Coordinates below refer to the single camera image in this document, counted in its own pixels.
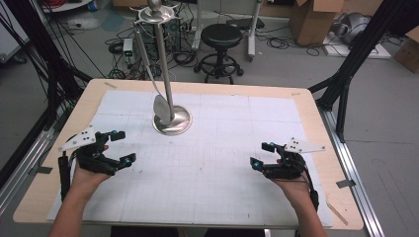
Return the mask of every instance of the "human hand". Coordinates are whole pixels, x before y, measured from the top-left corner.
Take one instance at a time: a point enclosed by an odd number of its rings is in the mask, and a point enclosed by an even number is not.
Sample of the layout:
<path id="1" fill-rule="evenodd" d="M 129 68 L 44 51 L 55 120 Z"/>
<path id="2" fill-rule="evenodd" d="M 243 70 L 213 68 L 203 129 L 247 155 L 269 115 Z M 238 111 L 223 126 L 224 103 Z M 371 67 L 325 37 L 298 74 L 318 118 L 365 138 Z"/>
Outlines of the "human hand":
<path id="1" fill-rule="evenodd" d="M 307 176 L 305 172 L 303 172 L 301 177 L 294 180 L 273 179 L 272 182 L 283 190 L 284 195 L 290 201 L 291 205 L 294 208 L 297 208 L 311 203 L 309 185 L 306 180 Z"/>
<path id="2" fill-rule="evenodd" d="M 107 150 L 108 148 L 109 146 L 105 145 L 104 150 Z M 109 175 L 82 169 L 79 164 L 76 163 L 73 181 L 69 191 L 74 195 L 77 195 L 80 200 L 88 201 L 102 182 L 108 180 L 110 177 L 111 176 Z"/>

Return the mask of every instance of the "wooden tabletop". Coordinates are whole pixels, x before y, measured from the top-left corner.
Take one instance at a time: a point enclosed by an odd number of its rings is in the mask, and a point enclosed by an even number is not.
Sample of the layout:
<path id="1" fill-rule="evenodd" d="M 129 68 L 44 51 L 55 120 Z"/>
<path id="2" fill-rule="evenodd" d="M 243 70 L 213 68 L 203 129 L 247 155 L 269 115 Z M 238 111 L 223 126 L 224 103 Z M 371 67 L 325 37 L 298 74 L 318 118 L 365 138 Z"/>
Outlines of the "wooden tabletop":
<path id="1" fill-rule="evenodd" d="M 161 91 L 163 84 L 157 83 Z M 312 153 L 316 170 L 325 191 L 326 201 L 333 218 L 331 229 L 358 230 L 364 222 L 349 188 L 340 189 L 336 183 L 345 180 L 338 157 L 320 117 L 311 93 L 301 88 L 236 86 L 201 83 L 171 83 L 172 92 L 185 94 L 243 95 L 294 99 L 307 141 L 322 144 L 326 151 Z M 14 220 L 22 223 L 48 223 L 46 217 L 60 187 L 57 158 L 58 146 L 73 134 L 89 125 L 108 90 L 150 91 L 149 81 L 94 79 L 87 86 L 77 106 L 57 137 L 43 166 L 52 167 L 50 174 L 37 174 L 14 214 Z"/>

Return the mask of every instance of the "human arm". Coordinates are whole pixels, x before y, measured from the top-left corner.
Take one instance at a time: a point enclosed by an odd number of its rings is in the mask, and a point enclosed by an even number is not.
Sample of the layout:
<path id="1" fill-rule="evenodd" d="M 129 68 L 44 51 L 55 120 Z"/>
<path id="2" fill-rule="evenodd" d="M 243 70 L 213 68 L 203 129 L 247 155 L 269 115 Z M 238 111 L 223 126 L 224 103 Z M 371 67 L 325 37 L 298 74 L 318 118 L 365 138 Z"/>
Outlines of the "human arm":
<path id="1" fill-rule="evenodd" d="M 76 164 L 71 187 L 62 202 L 48 237 L 80 236 L 84 208 L 100 184 L 109 178 L 110 176 L 105 174 L 81 169 Z"/>
<path id="2" fill-rule="evenodd" d="M 298 218 L 300 236 L 327 236 L 314 205 L 311 202 L 308 185 L 305 180 L 300 177 L 292 181 L 272 181 L 283 190 L 294 208 L 296 217 Z"/>

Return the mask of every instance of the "black stool seat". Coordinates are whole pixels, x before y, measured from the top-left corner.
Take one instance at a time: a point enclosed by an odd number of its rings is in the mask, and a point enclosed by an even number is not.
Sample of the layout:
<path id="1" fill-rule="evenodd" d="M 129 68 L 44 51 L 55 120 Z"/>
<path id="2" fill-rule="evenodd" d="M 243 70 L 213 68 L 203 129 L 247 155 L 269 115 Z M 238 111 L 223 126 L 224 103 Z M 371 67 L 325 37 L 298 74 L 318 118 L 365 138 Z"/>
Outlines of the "black stool seat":
<path id="1" fill-rule="evenodd" d="M 227 55 L 227 50 L 239 45 L 242 38 L 243 35 L 237 28 L 227 24 L 214 24 L 204 28 L 201 32 L 201 40 L 206 45 L 213 47 L 216 53 L 205 56 L 194 67 L 194 71 L 203 70 L 207 74 L 206 83 L 210 77 L 216 79 L 228 77 L 230 84 L 233 84 L 231 75 L 236 72 L 241 76 L 244 72 L 234 58 Z"/>
<path id="2" fill-rule="evenodd" d="M 237 46 L 242 38 L 243 35 L 237 28 L 227 24 L 210 25 L 201 32 L 201 40 L 215 49 Z"/>

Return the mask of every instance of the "gray floor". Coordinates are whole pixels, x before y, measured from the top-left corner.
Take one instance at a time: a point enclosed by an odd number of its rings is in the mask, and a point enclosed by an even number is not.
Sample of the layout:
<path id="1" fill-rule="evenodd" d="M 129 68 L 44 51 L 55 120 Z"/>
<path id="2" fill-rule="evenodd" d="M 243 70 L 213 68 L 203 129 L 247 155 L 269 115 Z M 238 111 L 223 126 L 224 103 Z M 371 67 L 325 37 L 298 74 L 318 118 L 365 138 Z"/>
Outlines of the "gray floor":
<path id="1" fill-rule="evenodd" d="M 118 32 L 130 26 L 128 13 L 112 9 L 101 10 L 95 17 L 101 27 L 85 31 L 74 37 L 104 74 L 112 69 L 112 55 L 105 40 L 113 39 Z M 207 19 L 205 24 L 216 22 Z M 268 31 L 287 24 L 284 20 L 263 19 Z M 273 36 L 287 36 L 288 29 L 271 32 Z M 67 36 L 71 54 L 82 71 L 101 78 L 74 42 Z M 397 46 L 383 45 L 394 55 Z M 256 40 L 256 57 L 249 62 L 246 57 L 247 38 L 230 51 L 244 69 L 242 77 L 235 76 L 237 85 L 308 88 L 330 76 L 344 58 L 326 56 L 321 48 L 318 56 L 308 55 L 304 48 L 275 49 L 265 41 Z M 198 56 L 211 51 L 202 44 Z M 177 66 L 171 70 L 174 81 L 203 83 L 204 75 L 192 68 Z M 227 80 L 211 80 L 226 84 Z M 419 143 L 419 77 L 394 59 L 368 59 L 356 74 L 350 90 L 346 116 L 345 137 L 352 157 L 367 189 L 378 220 L 386 236 L 419 236 L 419 161 L 415 157 Z M 46 107 L 45 95 L 35 70 L 30 63 L 7 63 L 0 66 L 0 167 L 8 160 L 23 137 Z M 49 226 L 18 224 L 13 212 L 26 188 L 31 183 L 28 176 L 14 200 L 0 217 L 0 236 L 43 236 Z M 202 236 L 204 229 L 188 229 L 189 236 Z M 335 232 L 330 236 L 367 236 L 365 230 Z M 83 236 L 109 236 L 109 227 L 85 226 Z M 291 232 L 278 231 L 274 236 L 293 236 Z"/>

